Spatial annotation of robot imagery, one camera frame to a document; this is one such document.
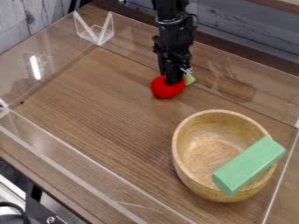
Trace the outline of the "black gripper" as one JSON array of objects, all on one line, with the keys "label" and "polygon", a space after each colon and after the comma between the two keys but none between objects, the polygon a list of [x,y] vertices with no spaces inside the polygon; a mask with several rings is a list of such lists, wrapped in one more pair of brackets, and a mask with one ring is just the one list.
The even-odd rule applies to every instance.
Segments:
[{"label": "black gripper", "polygon": [[165,84],[172,86],[182,80],[190,69],[190,45],[196,30],[197,16],[186,11],[177,13],[157,12],[158,34],[153,36],[153,53],[157,56],[160,75]]}]

